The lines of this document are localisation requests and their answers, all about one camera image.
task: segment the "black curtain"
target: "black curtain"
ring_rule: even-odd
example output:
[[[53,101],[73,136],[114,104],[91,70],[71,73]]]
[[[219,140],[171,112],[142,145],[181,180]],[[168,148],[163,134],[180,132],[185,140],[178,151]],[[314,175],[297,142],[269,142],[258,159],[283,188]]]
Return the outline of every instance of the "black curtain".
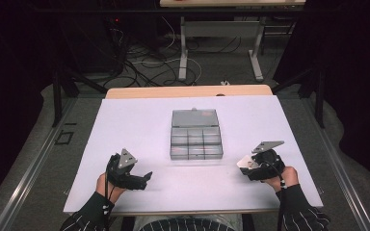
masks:
[[[0,184],[39,116],[53,62],[41,32],[48,26],[20,1],[0,1]]]
[[[370,170],[370,1],[307,0],[308,9],[340,14],[302,17],[274,79],[285,83],[309,67],[326,71],[325,99],[344,126],[341,150]],[[308,76],[303,86],[316,75]]]

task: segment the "desk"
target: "desk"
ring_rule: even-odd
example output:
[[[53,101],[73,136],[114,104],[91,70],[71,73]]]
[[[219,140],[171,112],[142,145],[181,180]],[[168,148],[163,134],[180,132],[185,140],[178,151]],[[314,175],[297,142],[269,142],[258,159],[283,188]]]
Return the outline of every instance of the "desk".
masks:
[[[272,7],[304,5],[305,0],[161,0],[161,7],[202,8],[202,7]],[[179,80],[186,79],[188,50],[186,37],[246,37],[254,38],[253,49],[249,50],[254,78],[257,82],[264,80],[257,52],[263,36],[265,17],[259,21],[185,21],[181,16],[181,59]]]
[[[275,151],[284,163],[300,173],[308,201],[313,206],[323,206],[278,99],[267,86],[185,88],[110,90],[99,109],[65,213],[82,207],[92,195],[96,179],[105,171],[110,156],[124,147],[139,160],[132,174],[153,171],[153,175],[144,191],[125,192],[121,196],[112,212],[114,216],[277,210],[278,199],[273,189],[250,181],[236,166],[261,141],[285,141]],[[160,91],[160,98],[153,97],[154,90]],[[142,98],[141,91],[151,98]],[[227,96],[207,96],[218,93]],[[216,109],[224,148],[221,160],[171,160],[172,110],[194,107]]]

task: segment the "desk leg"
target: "desk leg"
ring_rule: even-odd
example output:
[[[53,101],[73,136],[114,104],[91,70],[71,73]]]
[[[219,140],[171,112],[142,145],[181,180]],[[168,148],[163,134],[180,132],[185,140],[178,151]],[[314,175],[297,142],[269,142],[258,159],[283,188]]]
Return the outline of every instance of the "desk leg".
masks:
[[[266,18],[261,17],[259,26],[257,27],[257,36],[254,40],[254,47],[253,50],[249,50],[249,56],[251,57],[251,66],[253,67],[253,72],[254,72],[254,78],[257,82],[263,82],[263,74],[260,69],[260,64],[259,61],[257,60],[257,53],[260,49],[260,42],[263,37],[263,31],[264,31],[264,26],[265,26]]]
[[[181,17],[181,61],[179,63],[178,80],[186,80],[186,68],[188,62],[188,51],[186,49],[186,36],[185,36],[185,19]]]

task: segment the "black sleeve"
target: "black sleeve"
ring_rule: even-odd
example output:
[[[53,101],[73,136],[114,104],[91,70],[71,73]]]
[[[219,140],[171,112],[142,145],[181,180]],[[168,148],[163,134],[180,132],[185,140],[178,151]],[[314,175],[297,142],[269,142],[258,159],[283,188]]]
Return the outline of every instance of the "black sleeve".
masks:
[[[328,230],[330,218],[308,203],[300,185],[291,186],[283,192],[283,219],[287,230]],[[277,192],[277,197],[280,198],[280,192]]]
[[[70,218],[65,220],[61,231],[73,230],[103,230],[104,210],[103,206],[108,206],[108,211],[114,208],[114,204],[98,192],[94,192],[86,204]]]

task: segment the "person's left hand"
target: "person's left hand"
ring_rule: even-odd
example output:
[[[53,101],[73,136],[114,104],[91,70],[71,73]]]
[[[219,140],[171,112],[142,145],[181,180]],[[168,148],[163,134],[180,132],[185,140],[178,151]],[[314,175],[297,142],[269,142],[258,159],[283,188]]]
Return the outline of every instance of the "person's left hand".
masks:
[[[106,173],[101,174],[97,179],[97,185],[95,187],[95,191],[106,196],[106,189],[105,189],[105,182],[106,180]],[[110,198],[110,202],[115,204],[119,197],[126,191],[126,189],[122,189],[119,187],[115,187],[110,181],[108,182],[108,195],[107,198]]]

